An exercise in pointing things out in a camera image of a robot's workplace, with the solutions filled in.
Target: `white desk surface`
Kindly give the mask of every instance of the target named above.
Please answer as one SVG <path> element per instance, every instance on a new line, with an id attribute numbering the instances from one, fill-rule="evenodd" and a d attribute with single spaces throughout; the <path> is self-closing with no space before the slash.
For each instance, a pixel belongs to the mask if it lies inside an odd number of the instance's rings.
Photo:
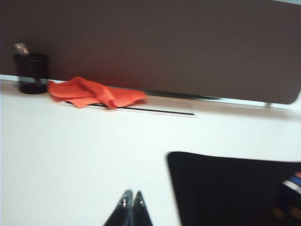
<path id="1" fill-rule="evenodd" d="M 101 226 L 132 188 L 155 226 L 178 226 L 168 152 L 301 161 L 300 98 L 288 109 L 150 99 L 197 118 L 61 106 L 1 81 L 1 225 Z"/>

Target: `pen holder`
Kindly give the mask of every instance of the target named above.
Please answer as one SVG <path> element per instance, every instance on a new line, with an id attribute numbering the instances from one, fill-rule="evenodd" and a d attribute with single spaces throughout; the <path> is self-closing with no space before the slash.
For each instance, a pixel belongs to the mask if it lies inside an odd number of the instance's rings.
<path id="1" fill-rule="evenodd" d="M 19 90 L 27 94 L 47 92 L 48 57 L 40 54 L 14 55 Z"/>

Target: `orange cloth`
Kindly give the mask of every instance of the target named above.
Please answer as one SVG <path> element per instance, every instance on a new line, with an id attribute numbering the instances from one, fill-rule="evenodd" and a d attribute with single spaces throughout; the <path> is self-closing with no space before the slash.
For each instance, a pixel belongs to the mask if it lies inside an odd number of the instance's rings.
<path id="1" fill-rule="evenodd" d="M 96 103 L 103 103 L 110 108 L 124 107 L 146 99 L 142 91 L 112 88 L 81 77 L 62 83 L 49 81 L 48 91 L 57 101 L 69 101 L 78 108 Z"/>

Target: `striped fabric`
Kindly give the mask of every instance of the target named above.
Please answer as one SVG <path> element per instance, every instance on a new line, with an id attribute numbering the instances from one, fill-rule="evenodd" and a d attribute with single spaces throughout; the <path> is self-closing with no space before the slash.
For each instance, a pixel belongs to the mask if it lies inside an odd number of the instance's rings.
<path id="1" fill-rule="evenodd" d="M 301 225 L 301 172 L 282 183 L 272 214 L 282 220 L 284 225 Z"/>

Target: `desk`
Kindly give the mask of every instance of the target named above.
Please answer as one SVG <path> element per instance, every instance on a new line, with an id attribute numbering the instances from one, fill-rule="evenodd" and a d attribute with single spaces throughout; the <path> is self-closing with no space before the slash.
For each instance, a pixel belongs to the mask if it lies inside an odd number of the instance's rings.
<path id="1" fill-rule="evenodd" d="M 150 98 L 196 118 L 61 106 L 1 81 L 1 225 L 101 226 L 132 188 L 155 226 L 179 226 L 168 152 L 301 161 L 300 98 L 291 109 Z"/>

